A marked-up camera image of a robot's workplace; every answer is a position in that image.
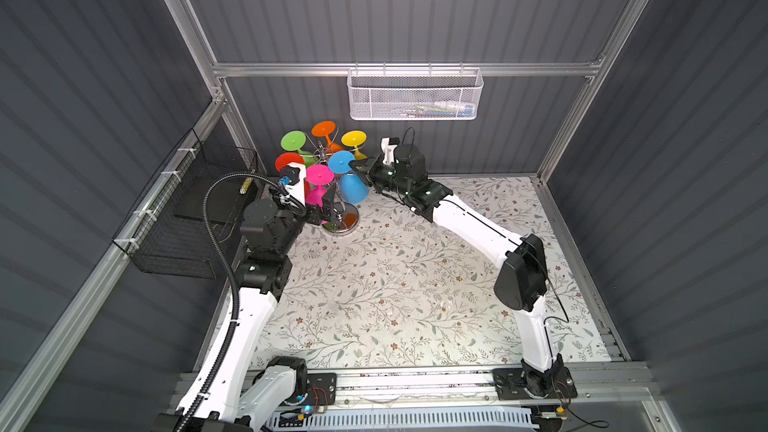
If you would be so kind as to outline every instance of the wire mesh basket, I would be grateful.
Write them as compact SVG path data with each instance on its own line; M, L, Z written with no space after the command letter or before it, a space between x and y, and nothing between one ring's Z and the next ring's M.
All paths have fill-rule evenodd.
M160 173L168 177L153 203L129 214L140 214L134 234L112 240L142 272L216 278L225 272L202 221L203 195L224 174L247 171L244 159L255 164L256 153L215 142L185 150L176 170ZM220 184L209 198L209 217L229 262L240 242L243 209L260 190L258 181L245 188L244 180L236 178Z
M480 69L463 67L350 69L346 84L354 120L473 120L483 88Z

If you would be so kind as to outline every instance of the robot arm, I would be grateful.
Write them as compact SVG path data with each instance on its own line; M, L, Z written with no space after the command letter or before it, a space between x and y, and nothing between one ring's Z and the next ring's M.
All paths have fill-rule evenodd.
M382 154L353 161L350 166L368 187L454 232L496 265L499 274L494 292L512 310L523 346L519 378L524 386L520 386L534 397L551 394L555 378L568 370L560 354L553 356L544 323L547 268L542 240L533 234L523 237L498 226L455 196L452 190L428 178L424 155L412 144L403 146L398 139L383 139ZM264 376L240 395L256 341L287 283L291 262L286 254L304 223L319 225L332 209L332 198L325 203L324 197L323 206L304 205L303 214L298 216L288 197L295 199L294 204L296 201L304 204L304 165L289 164L280 174L283 188L271 189L273 199L258 199L244 211L240 230L248 241L248 254L236 271L241 286L240 322L209 393L194 414L198 427L215 422L216 430L252 430L249 426L264 424L285 399L306 395L306 364L292 358L276 358L270 362ZM180 411L188 408L200 394L203 379L224 344L222 332L216 336L193 387L182 398ZM152 430L174 430L178 417L161 414Z
M536 397L550 394L553 378L565 368L560 354L555 357L552 353L544 323L548 276L542 240L498 226L456 197L451 189L431 180L424 155L413 144L401 145L398 139L385 138L381 154L351 162L350 166L368 187L454 232L498 267L494 292L512 309L518 323L524 388Z

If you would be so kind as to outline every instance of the gray corrugated wall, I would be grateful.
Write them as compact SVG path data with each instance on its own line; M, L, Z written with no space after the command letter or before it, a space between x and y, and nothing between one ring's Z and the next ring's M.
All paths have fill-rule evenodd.
M270 169L284 152L280 148L283 133L303 130L316 140L312 126L333 120L341 129L337 143L342 133L363 130L368 140L362 151L371 156L381 151L382 137L402 138L413 127L415 144L426 156L431 173L536 172L584 83L581 77L489 77L482 98L485 113L477 119L404 122L352 120L346 80L341 78L227 81Z
M191 1L219 62L360 63L593 60L627 2ZM278 141L285 132L309 132L332 119L343 132L368 132L368 153L382 136L414 126L431 172L484 173L535 172L581 79L486 78L478 118L453 124L354 122L343 80L230 83L265 162L282 152Z
M162 0L0 0L0 395L209 100ZM30 429L145 426L194 362L215 295L128 270Z
M768 401L768 0L652 0L550 186L687 431Z

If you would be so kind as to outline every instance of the yellow marker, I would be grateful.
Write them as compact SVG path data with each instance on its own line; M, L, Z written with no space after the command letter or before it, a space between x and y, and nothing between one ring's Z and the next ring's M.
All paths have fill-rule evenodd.
M253 177L246 178L245 181L243 182L243 186L240 188L240 194L245 194L246 192L248 192L248 187L253 181L254 181Z

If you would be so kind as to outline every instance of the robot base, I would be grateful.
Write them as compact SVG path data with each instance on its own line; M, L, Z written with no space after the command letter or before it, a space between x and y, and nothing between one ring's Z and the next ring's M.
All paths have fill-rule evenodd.
M500 400L529 398L559 400L578 396L571 371L563 366L563 358L560 354L546 372L533 369L525 363L525 360L522 368L493 369L493 382Z

